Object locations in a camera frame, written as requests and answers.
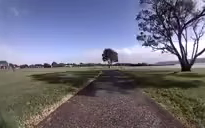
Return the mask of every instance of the grass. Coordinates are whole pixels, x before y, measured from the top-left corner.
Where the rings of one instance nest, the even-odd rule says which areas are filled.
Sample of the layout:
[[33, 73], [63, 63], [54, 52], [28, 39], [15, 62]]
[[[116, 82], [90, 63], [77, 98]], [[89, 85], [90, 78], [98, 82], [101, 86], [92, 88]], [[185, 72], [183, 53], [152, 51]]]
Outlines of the grass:
[[142, 90], [187, 127], [205, 128], [205, 69], [126, 71]]
[[0, 71], [0, 112], [7, 127], [22, 125], [98, 73], [88, 68]]

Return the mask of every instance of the tree trunk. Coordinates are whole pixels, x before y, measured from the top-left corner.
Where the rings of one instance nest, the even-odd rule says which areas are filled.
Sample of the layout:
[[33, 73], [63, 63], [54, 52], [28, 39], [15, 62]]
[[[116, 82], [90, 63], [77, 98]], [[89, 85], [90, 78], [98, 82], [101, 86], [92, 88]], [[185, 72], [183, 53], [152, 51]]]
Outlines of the tree trunk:
[[181, 64], [181, 71], [182, 72], [191, 72], [191, 65], [190, 64]]

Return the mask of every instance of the cloud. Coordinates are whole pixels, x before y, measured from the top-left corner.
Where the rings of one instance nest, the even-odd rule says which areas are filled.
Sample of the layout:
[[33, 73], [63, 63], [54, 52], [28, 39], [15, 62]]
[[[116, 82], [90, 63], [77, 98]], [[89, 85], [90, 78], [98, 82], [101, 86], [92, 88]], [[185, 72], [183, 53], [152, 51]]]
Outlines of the cloud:
[[10, 8], [10, 11], [11, 11], [11, 13], [12, 13], [14, 16], [19, 16], [19, 15], [20, 15], [20, 12], [19, 12], [18, 9], [15, 8], [15, 7], [11, 7], [11, 8]]
[[24, 62], [21, 53], [16, 52], [16, 50], [9, 45], [5, 45], [2, 43], [0, 43], [0, 60], [7, 60], [10, 63], [17, 64]]
[[[199, 51], [205, 47], [205, 40], [200, 42]], [[121, 63], [156, 63], [159, 61], [171, 61], [177, 60], [175, 55], [170, 53], [162, 54], [160, 51], [153, 52], [151, 48], [145, 48], [140, 45], [134, 45], [126, 48], [113, 48], [118, 52], [119, 62]], [[193, 43], [189, 42], [188, 52], [189, 56], [192, 53]], [[101, 54], [103, 49], [92, 49], [88, 50], [83, 57], [89, 62], [101, 62]]]

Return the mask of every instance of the distant tree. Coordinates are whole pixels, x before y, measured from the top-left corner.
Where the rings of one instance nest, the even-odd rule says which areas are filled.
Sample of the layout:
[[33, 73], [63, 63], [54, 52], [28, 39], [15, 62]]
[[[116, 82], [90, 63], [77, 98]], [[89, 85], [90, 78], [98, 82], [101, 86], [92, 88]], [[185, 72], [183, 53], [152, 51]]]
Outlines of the distant tree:
[[51, 66], [52, 66], [52, 67], [58, 67], [58, 63], [52, 62]]
[[20, 68], [23, 69], [23, 68], [29, 68], [29, 66], [27, 64], [23, 64], [23, 65], [20, 65]]
[[102, 54], [102, 60], [107, 61], [110, 68], [113, 62], [118, 62], [118, 53], [110, 48], [106, 48]]
[[143, 46], [176, 55], [181, 71], [191, 71], [205, 52], [205, 47], [199, 51], [205, 34], [205, 0], [140, 0], [140, 5], [144, 9], [136, 18], [140, 31], [137, 39]]
[[59, 63], [58, 67], [65, 67], [65, 64], [64, 63]]
[[51, 65], [48, 63], [44, 63], [44, 68], [51, 68]]
[[43, 64], [35, 64], [34, 66], [35, 66], [35, 68], [43, 68], [44, 67]]

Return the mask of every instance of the park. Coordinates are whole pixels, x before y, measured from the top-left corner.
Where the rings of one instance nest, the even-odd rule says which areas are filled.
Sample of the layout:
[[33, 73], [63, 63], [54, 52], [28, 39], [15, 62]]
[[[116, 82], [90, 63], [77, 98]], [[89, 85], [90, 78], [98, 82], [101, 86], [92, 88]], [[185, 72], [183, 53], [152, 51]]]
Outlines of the park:
[[[27, 50], [28, 57], [22, 59], [29, 62], [16, 64], [15, 59], [10, 61], [16, 56], [3, 58], [0, 51], [0, 128], [205, 128], [205, 66], [199, 66], [205, 65], [205, 0], [201, 5], [193, 0], [139, 0], [137, 4], [140, 9], [134, 20], [138, 45], [175, 59], [147, 63], [132, 58], [135, 63], [126, 62], [123, 50], [103, 45], [100, 61], [92, 62], [75, 53], [78, 48], [75, 52], [67, 48], [66, 56], [75, 54], [85, 62], [65, 63], [58, 59], [65, 56], [61, 54], [62, 45], [58, 45], [58, 52], [45, 43], [32, 45], [36, 53]], [[20, 16], [15, 8], [12, 12], [16, 18]], [[61, 31], [58, 28], [48, 32]], [[81, 29], [74, 33], [74, 29], [68, 29], [66, 34], [75, 35]], [[83, 33], [77, 35], [86, 42], [93, 38]], [[39, 41], [41, 36], [33, 37]], [[28, 44], [22, 46], [20, 51], [28, 49]], [[134, 55], [131, 50], [125, 51], [128, 56]]]

